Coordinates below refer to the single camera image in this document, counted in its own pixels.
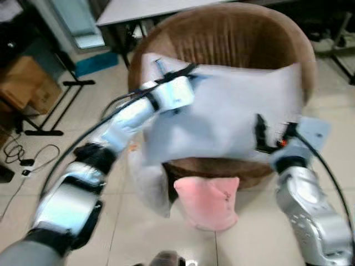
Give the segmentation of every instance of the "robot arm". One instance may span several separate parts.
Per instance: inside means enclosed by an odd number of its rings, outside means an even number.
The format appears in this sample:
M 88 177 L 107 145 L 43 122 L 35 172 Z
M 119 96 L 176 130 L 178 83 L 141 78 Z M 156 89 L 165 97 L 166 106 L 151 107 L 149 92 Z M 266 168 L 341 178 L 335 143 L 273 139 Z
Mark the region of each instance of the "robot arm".
M 100 200 L 106 177 L 129 140 L 154 114 L 192 103 L 189 78 L 171 76 L 115 115 L 81 148 L 52 188 L 40 200 L 26 237 L 0 254 L 3 266 L 59 266 L 67 255 L 90 239 L 103 208 Z
M 297 131 L 320 150 L 329 128 L 321 120 L 303 117 Z M 276 201 L 290 221 L 306 265 L 352 265 L 352 232 L 307 168 L 310 150 L 295 137 L 287 141 L 271 155 L 271 166 L 279 174 Z

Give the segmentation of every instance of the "pink cloth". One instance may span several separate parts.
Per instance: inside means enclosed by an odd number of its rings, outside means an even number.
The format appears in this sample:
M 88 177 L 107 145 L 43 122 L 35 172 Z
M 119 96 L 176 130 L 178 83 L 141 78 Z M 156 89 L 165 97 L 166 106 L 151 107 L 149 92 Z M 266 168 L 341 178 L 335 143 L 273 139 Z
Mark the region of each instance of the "pink cloth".
M 198 229 L 220 231 L 233 226 L 239 178 L 184 177 L 174 182 L 187 219 Z

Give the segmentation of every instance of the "brown basket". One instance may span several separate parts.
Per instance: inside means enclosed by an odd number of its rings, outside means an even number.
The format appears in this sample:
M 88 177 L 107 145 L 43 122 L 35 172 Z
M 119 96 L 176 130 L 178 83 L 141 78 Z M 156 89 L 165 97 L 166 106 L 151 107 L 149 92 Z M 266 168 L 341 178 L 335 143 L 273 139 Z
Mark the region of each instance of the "brown basket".
M 198 64 L 255 69 L 278 69 L 300 62 L 304 103 L 315 87 L 315 55 L 303 31 L 289 17 L 254 4 L 196 8 L 160 23 L 135 51 L 129 69 L 130 91 L 141 85 L 145 53 Z M 164 166 L 175 178 L 238 176 L 240 188 L 254 186 L 272 172 L 261 163 L 223 158 L 186 158 Z

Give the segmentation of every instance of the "black cable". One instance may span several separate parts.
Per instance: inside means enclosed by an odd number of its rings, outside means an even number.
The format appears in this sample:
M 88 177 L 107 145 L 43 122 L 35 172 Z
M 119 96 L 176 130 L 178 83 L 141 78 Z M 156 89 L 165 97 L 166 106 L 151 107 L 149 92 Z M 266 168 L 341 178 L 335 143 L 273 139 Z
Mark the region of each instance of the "black cable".
M 349 208 L 348 208 L 348 204 L 345 200 L 345 197 L 343 195 L 343 192 L 332 172 L 332 170 L 329 168 L 329 166 L 327 165 L 327 163 L 325 162 L 325 160 L 323 159 L 323 157 L 317 152 L 317 150 L 315 148 L 312 147 L 312 145 L 298 132 L 296 132 L 296 137 L 302 141 L 303 144 L 305 144 L 307 146 L 307 148 L 314 154 L 314 156 L 316 156 L 318 158 L 318 160 L 321 162 L 321 164 L 324 166 L 324 168 L 327 170 L 337 192 L 338 192 L 338 195 L 340 197 L 340 200 L 343 204 L 343 208 L 344 208 L 344 211 L 345 211 L 345 214 L 346 214 L 346 218 L 347 218 L 347 222 L 348 222 L 348 226 L 351 230 L 351 241 L 352 241 L 352 248 L 353 248 L 353 259 L 355 258 L 355 238 L 354 238 L 354 228 L 353 228 L 353 224 L 351 222 L 351 216 L 350 216 L 350 211 L 349 211 Z
M 23 145 L 21 145 L 17 140 L 21 137 L 21 134 L 19 134 L 17 137 L 13 137 L 10 133 L 8 133 L 5 129 L 3 129 L 2 127 L 0 127 L 0 130 L 3 131 L 6 135 L 8 135 L 12 140 L 5 145 L 5 147 L 3 148 L 3 152 L 5 153 L 6 159 L 5 159 L 5 163 L 9 164 L 9 163 L 14 163 L 19 161 L 20 163 L 22 161 L 24 161 L 24 155 L 26 153 L 25 149 L 23 148 Z M 35 169 L 31 170 L 31 172 L 37 173 L 39 171 L 41 171 L 42 169 L 44 169 L 48 164 L 50 164 L 51 162 L 53 162 L 56 158 L 59 157 L 60 155 L 60 149 L 58 146 L 54 145 L 54 144 L 47 144 L 44 147 L 42 147 L 39 151 L 37 151 L 36 155 L 34 155 L 33 161 L 34 163 L 36 162 L 36 159 L 38 158 L 38 156 L 41 154 L 41 152 L 43 152 L 46 148 L 48 147 L 54 147 L 57 151 L 57 154 L 50 160 L 48 160 L 47 162 L 41 164 L 40 166 L 36 167 Z M 11 202 L 13 201 L 13 199 L 16 197 L 16 195 L 18 194 L 18 192 L 21 190 L 24 182 L 25 182 L 25 178 L 21 181 L 21 184 L 19 185 L 19 187 L 17 188 L 17 190 L 15 191 L 15 193 L 11 196 L 9 202 L 7 203 L 5 210 L 3 211 L 1 217 L 0 217 L 0 223 L 2 222 Z
M 138 94 L 138 93 L 134 91 L 134 92 L 127 93 L 127 94 L 125 94 L 125 95 L 122 95 L 122 96 L 119 96 L 119 97 L 113 99 L 113 100 L 105 107 L 105 109 L 101 112 L 100 120 L 103 120 L 103 119 L 105 118 L 107 111 L 110 109 L 110 107 L 111 107 L 112 105 L 114 105 L 115 103 L 117 103 L 117 102 L 120 101 L 120 100 L 123 100 L 123 99 L 125 99 L 125 98 L 134 96 L 134 95 L 136 95 L 136 94 Z
M 21 144 L 19 144 L 17 141 L 21 137 L 21 134 L 18 134 L 17 137 L 13 137 L 11 134 L 7 133 L 5 130 L 2 130 L 2 131 L 4 131 L 11 138 L 11 141 L 9 141 L 9 143 L 6 144 L 3 148 L 3 152 L 6 157 L 5 163 L 13 163 L 13 162 L 17 162 L 17 161 L 21 162 L 23 160 L 25 153 L 26 153 L 23 146 Z
M 138 94 L 137 97 L 129 100 L 128 102 L 126 102 L 125 104 L 123 104 L 122 106 L 118 107 L 114 112 L 112 112 L 109 116 L 105 117 L 103 120 L 101 120 L 100 122 L 98 122 L 96 125 L 92 126 L 91 128 L 89 128 L 85 133 L 83 133 L 82 135 L 80 135 L 61 155 L 61 157 L 56 161 L 56 163 L 54 164 L 54 166 L 52 167 L 51 171 L 49 172 L 47 178 L 45 179 L 42 189 L 40 191 L 39 194 L 39 199 L 43 198 L 44 194 L 46 193 L 46 187 L 47 184 L 51 178 L 51 176 L 54 174 L 54 171 L 58 168 L 58 166 L 62 163 L 62 161 L 75 149 L 75 147 L 84 140 L 84 138 L 86 138 L 89 134 L 91 134 L 92 132 L 94 132 L 96 129 L 98 129 L 99 127 L 101 127 L 102 125 L 106 124 L 108 121 L 111 120 L 111 118 L 113 118 L 116 114 L 118 114 L 119 112 L 121 112 L 124 108 L 126 108 L 127 106 L 131 105 L 132 103 L 138 101 L 139 99 L 145 97 L 148 93 L 150 93 L 151 91 L 153 91 L 156 87 L 158 87 L 160 84 L 155 85 L 152 88 L 143 90 L 142 93 Z
M 7 203 L 7 205 L 6 205 L 6 207 L 5 207 L 5 210 L 3 211 L 3 213 L 2 213 L 2 215 L 1 215 L 1 217 L 0 217 L 0 223 L 2 222 L 3 218 L 5 217 L 5 214 L 6 214 L 6 212 L 7 212 L 7 209 L 9 208 L 9 206 L 10 206 L 12 200 L 16 197 L 17 193 L 21 190 L 21 188 L 22 188 L 24 182 L 25 182 L 25 179 L 22 179 L 21 184 L 20 184 L 19 187 L 17 188 L 16 192 L 11 196 L 9 202 Z
M 54 147 L 57 151 L 57 154 L 50 160 L 48 160 L 47 162 L 41 164 L 40 166 L 36 167 L 35 169 L 31 170 L 32 173 L 38 173 L 40 170 L 42 170 L 44 167 L 46 167 L 48 164 L 50 164 L 51 162 L 53 162 L 56 158 L 59 157 L 60 155 L 60 148 L 57 145 L 54 144 L 47 144 L 44 147 L 42 147 L 39 151 L 37 151 L 36 155 L 34 156 L 33 160 L 34 162 L 36 162 L 36 159 L 38 158 L 38 156 L 40 155 L 40 153 L 42 151 L 44 151 L 46 148 L 48 147 Z

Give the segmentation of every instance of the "white cloth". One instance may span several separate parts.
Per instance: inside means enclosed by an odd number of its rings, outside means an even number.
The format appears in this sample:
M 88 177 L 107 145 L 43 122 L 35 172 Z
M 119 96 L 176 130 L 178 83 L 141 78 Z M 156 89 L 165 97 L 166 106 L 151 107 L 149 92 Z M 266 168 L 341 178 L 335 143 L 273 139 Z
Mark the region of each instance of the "white cloth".
M 188 65 L 158 54 L 143 57 L 143 82 L 161 78 L 154 61 L 167 71 Z M 253 70 L 201 65 L 195 100 L 178 114 L 165 112 L 145 130 L 146 158 L 150 163 L 187 157 L 223 157 L 267 162 L 255 150 L 256 114 L 266 120 L 267 141 L 274 146 L 285 126 L 296 122 L 302 109 L 300 66 Z
M 130 144 L 128 151 L 129 176 L 137 196 L 155 213 L 170 217 L 168 177 L 160 164 L 146 165 L 139 144 Z

